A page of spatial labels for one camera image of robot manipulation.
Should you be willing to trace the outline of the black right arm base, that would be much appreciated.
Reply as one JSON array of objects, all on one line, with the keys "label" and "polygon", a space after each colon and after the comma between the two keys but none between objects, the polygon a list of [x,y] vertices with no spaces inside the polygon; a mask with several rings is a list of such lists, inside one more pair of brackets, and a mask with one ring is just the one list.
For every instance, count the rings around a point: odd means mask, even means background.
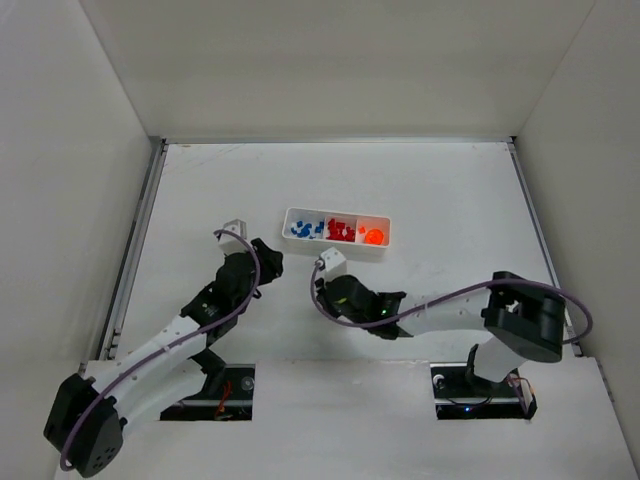
[{"label": "black right arm base", "polygon": [[465,363],[432,363],[434,408],[438,420],[530,421],[538,411],[537,398],[528,379],[512,369],[500,382],[475,375],[474,345]]}]

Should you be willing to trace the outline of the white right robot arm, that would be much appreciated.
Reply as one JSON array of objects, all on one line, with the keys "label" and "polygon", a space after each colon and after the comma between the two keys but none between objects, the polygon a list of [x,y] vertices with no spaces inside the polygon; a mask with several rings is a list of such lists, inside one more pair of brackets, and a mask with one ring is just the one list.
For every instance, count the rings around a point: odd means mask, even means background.
[{"label": "white right robot arm", "polygon": [[563,357],[565,299],[550,286],[511,272],[431,298],[375,292],[353,275],[325,279],[314,272],[310,291],[327,319],[383,340],[447,331],[489,333],[467,356],[467,376],[485,382],[499,383],[527,361],[554,364]]}]

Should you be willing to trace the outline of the blue lego arch piece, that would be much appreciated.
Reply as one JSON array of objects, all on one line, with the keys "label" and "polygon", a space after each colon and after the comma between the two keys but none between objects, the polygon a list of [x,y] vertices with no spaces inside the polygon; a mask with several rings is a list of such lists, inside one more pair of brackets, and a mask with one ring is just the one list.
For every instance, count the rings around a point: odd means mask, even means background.
[{"label": "blue lego arch piece", "polygon": [[325,223],[323,221],[305,222],[298,220],[290,224],[289,232],[294,238],[317,240],[323,236],[324,226]]}]

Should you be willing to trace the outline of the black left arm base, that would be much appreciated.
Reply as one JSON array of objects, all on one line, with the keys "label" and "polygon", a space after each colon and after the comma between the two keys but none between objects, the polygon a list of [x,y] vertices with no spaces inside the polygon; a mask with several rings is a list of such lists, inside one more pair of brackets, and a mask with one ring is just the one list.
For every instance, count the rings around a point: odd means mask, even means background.
[{"label": "black left arm base", "polygon": [[195,357],[206,374],[200,391],[165,409],[161,421],[251,421],[255,392],[254,364],[228,364],[213,351]]}]

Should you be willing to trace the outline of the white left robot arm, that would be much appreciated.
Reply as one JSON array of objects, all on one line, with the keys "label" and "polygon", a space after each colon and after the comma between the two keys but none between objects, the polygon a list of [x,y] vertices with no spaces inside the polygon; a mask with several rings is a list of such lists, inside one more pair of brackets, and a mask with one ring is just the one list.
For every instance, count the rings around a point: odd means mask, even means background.
[{"label": "white left robot arm", "polygon": [[58,387],[43,435],[59,468],[91,478],[121,450],[126,436],[179,400],[220,381],[226,364],[211,347],[280,278],[283,254],[260,238],[216,233],[224,262],[215,278],[150,340],[96,375],[68,376]]}]

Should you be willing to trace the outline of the red curved lego piece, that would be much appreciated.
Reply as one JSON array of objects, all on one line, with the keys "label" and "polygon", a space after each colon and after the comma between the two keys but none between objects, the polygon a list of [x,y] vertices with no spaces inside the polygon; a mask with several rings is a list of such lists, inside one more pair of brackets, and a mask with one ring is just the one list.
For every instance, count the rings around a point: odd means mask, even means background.
[{"label": "red curved lego piece", "polygon": [[326,231],[326,239],[331,241],[353,243],[356,238],[355,228],[337,218],[330,218],[326,222]]}]

